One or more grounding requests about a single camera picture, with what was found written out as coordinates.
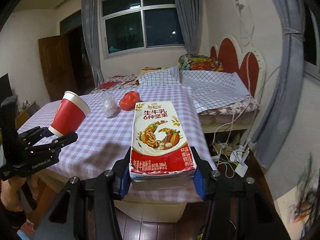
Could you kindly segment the person's left hand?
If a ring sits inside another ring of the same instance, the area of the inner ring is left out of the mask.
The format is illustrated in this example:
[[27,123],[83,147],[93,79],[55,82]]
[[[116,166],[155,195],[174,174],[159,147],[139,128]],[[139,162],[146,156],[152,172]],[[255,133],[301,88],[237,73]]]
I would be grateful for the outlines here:
[[18,192],[28,180],[29,178],[14,176],[6,181],[1,181],[1,202],[7,210],[14,212],[24,210]]

